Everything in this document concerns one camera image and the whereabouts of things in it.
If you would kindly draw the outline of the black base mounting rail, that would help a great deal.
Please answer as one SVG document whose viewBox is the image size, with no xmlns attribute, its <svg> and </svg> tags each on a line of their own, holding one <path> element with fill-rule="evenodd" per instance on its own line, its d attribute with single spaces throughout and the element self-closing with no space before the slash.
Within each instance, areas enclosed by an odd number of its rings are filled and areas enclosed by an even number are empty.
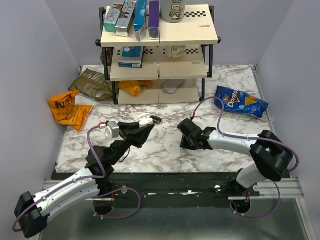
<svg viewBox="0 0 320 240">
<path fill-rule="evenodd" d="M 235 172 L 205 173 L 114 173 L 103 184 L 101 198 L 93 200 L 99 213 L 112 208 L 227 208 L 229 200 L 242 204 L 259 197 L 255 183 L 235 186 Z"/>
</svg>

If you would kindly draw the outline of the silver Rio box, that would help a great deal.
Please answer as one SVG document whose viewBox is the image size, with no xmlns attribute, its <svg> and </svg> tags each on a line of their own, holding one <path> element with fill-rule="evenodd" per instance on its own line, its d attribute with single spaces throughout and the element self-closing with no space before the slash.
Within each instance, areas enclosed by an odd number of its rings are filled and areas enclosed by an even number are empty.
<svg viewBox="0 0 320 240">
<path fill-rule="evenodd" d="M 136 0 L 126 0 L 124 2 L 123 8 L 120 12 L 120 16 L 115 26 L 116 36 L 126 38 L 129 36 L 136 6 Z"/>
</svg>

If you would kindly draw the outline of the grey silver pouch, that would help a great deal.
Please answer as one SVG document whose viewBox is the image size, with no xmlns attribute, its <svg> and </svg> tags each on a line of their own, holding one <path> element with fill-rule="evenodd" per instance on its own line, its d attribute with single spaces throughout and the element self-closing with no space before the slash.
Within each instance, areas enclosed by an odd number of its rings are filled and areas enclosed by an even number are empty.
<svg viewBox="0 0 320 240">
<path fill-rule="evenodd" d="M 184 83 L 185 79 L 168 79 L 162 84 L 161 89 L 166 94 L 174 94 Z"/>
</svg>

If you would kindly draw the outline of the orange Kettle chips bag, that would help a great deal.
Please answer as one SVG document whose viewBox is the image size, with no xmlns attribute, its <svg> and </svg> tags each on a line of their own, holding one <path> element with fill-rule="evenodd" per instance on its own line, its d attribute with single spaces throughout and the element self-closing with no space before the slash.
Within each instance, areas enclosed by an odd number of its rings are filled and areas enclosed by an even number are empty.
<svg viewBox="0 0 320 240">
<path fill-rule="evenodd" d="M 87 117 L 93 110 L 91 105 L 76 104 L 79 90 L 69 91 L 48 100 L 49 108 L 60 125 L 72 126 L 78 132 L 82 131 Z"/>
</svg>

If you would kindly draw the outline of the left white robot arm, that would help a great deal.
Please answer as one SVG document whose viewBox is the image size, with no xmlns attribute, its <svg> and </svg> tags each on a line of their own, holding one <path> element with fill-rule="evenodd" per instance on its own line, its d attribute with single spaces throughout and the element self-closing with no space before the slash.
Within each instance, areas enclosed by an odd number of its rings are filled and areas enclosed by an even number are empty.
<svg viewBox="0 0 320 240">
<path fill-rule="evenodd" d="M 87 164 L 71 177 L 53 187 L 31 194 L 23 193 L 14 210 L 13 232 L 22 232 L 29 239 L 42 232 L 68 206 L 89 198 L 104 198 L 115 193 L 110 176 L 122 156 L 131 147 L 142 148 L 155 127 L 154 123 L 141 126 L 139 122 L 105 121 L 87 132 L 89 152 Z M 91 133 L 97 129 L 109 131 L 114 142 L 108 146 L 94 146 Z"/>
</svg>

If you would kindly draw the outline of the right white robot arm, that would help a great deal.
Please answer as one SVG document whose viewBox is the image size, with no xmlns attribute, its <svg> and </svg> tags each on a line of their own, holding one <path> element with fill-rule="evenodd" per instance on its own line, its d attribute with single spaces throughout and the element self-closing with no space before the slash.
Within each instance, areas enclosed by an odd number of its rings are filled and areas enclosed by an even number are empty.
<svg viewBox="0 0 320 240">
<path fill-rule="evenodd" d="M 254 163 L 237 171 L 230 191 L 241 196 L 253 185 L 271 180 L 279 182 L 294 155 L 273 132 L 260 134 L 220 133 L 215 127 L 201 129 L 194 120 L 184 119 L 178 126 L 182 133 L 180 147 L 188 150 L 227 150 L 252 157 Z"/>
</svg>

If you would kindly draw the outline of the teal Rio box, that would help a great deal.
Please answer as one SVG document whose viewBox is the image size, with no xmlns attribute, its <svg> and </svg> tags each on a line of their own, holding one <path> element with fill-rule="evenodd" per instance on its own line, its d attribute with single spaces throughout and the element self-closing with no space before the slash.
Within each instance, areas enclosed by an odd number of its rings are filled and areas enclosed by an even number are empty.
<svg viewBox="0 0 320 240">
<path fill-rule="evenodd" d="M 110 8 L 106 13 L 103 22 L 104 29 L 106 32 L 116 32 L 116 24 L 122 12 L 124 3 L 124 0 L 114 0 L 110 5 Z"/>
</svg>

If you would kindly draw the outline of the blue tall box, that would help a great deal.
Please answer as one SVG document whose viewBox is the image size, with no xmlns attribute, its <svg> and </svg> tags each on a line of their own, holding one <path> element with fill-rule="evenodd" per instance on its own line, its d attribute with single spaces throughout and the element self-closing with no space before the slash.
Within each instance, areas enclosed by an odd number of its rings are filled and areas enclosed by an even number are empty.
<svg viewBox="0 0 320 240">
<path fill-rule="evenodd" d="M 135 16 L 133 27 L 137 41 L 141 42 L 146 36 L 146 22 L 147 22 L 147 0 L 138 0 L 135 8 Z"/>
</svg>

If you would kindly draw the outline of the brown snack bag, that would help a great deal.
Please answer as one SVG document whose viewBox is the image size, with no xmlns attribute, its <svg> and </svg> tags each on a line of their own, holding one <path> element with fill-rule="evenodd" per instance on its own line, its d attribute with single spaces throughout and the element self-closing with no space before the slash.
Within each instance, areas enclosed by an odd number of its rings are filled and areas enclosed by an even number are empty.
<svg viewBox="0 0 320 240">
<path fill-rule="evenodd" d="M 106 101 L 113 97 L 110 81 L 103 73 L 86 69 L 68 88 L 69 91 L 79 91 L 80 94 L 95 101 Z"/>
</svg>

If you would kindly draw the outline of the white cartoon mug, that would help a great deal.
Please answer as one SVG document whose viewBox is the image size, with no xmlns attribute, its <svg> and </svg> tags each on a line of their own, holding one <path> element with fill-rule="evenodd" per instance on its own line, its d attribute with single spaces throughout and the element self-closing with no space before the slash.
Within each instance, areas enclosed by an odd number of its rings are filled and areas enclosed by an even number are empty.
<svg viewBox="0 0 320 240">
<path fill-rule="evenodd" d="M 184 18 L 186 0 L 160 0 L 160 17 L 168 23 L 179 23 Z"/>
</svg>

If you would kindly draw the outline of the blue Doritos bag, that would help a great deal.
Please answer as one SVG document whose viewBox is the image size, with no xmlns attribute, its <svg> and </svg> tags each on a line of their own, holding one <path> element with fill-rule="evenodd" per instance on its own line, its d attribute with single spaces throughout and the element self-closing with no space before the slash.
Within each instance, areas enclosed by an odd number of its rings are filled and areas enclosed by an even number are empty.
<svg viewBox="0 0 320 240">
<path fill-rule="evenodd" d="M 220 85 L 217 86 L 215 97 L 223 102 L 225 111 L 256 118 L 262 118 L 269 106 L 267 102 L 251 94 Z"/>
</svg>

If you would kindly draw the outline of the orange snack bag on shelf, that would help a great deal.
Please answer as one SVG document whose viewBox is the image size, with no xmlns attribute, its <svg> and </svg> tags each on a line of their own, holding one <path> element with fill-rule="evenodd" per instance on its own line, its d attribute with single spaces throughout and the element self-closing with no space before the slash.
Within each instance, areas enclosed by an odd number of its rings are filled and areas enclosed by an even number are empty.
<svg viewBox="0 0 320 240">
<path fill-rule="evenodd" d="M 140 93 L 149 89 L 153 86 L 153 82 L 151 80 L 128 80 L 128 81 L 120 81 L 118 83 L 118 88 L 123 90 L 133 97 L 138 97 Z"/>
</svg>

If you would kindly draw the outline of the brown item behind shelf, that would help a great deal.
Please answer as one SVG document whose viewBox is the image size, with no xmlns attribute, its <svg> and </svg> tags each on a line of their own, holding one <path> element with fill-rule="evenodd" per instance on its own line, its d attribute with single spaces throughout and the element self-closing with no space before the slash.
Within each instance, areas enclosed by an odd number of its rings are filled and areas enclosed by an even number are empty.
<svg viewBox="0 0 320 240">
<path fill-rule="evenodd" d="M 107 66 L 112 65 L 112 54 L 113 54 L 113 48 L 103 48 L 100 54 L 100 61 L 104 65 L 105 62 Z"/>
</svg>

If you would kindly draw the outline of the black earbud charging case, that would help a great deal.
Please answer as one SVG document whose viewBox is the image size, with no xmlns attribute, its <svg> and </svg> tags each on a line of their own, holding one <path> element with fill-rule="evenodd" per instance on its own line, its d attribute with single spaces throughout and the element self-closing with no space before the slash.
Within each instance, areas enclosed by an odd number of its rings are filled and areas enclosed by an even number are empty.
<svg viewBox="0 0 320 240">
<path fill-rule="evenodd" d="M 162 119 L 158 116 L 152 115 L 151 118 L 152 118 L 154 124 L 160 124 L 162 122 Z"/>
</svg>

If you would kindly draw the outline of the purple box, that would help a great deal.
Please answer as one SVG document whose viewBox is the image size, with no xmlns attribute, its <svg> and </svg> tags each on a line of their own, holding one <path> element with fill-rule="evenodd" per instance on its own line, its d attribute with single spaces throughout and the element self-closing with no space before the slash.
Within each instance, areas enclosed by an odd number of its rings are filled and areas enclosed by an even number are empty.
<svg viewBox="0 0 320 240">
<path fill-rule="evenodd" d="M 149 2 L 148 34 L 151 40 L 160 39 L 160 2 Z"/>
</svg>

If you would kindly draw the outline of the beige three-tier shelf rack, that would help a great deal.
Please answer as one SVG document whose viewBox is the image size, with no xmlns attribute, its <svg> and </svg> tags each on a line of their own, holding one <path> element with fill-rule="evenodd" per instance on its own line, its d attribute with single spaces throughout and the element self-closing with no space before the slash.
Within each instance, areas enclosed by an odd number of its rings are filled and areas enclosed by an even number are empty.
<svg viewBox="0 0 320 240">
<path fill-rule="evenodd" d="M 105 80 L 112 84 L 116 105 L 169 104 L 198 102 L 205 98 L 206 79 L 213 76 L 214 45 L 221 39 L 215 29 L 215 8 L 207 4 L 187 5 L 184 19 L 179 23 L 159 21 L 158 40 L 149 36 L 139 42 L 131 29 L 128 37 L 116 36 L 104 29 L 104 16 L 110 6 L 99 9 L 101 38 L 95 44 L 102 49 L 113 48 L 112 64 L 103 65 Z M 183 57 L 169 59 L 166 46 L 185 46 Z M 118 60 L 122 47 L 144 47 L 142 68 L 120 68 Z M 167 94 L 162 85 L 167 80 L 185 79 L 176 93 Z M 118 88 L 120 81 L 151 80 L 153 86 L 134 97 Z"/>
</svg>

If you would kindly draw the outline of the blue razor box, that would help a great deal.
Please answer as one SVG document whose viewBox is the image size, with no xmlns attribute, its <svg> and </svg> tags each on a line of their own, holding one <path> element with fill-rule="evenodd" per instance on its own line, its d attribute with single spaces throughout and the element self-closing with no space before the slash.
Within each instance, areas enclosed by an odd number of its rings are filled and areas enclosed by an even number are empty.
<svg viewBox="0 0 320 240">
<path fill-rule="evenodd" d="M 118 58 L 118 66 L 120 68 L 135 68 L 143 67 L 145 48 L 142 46 L 124 46 L 120 50 Z"/>
</svg>

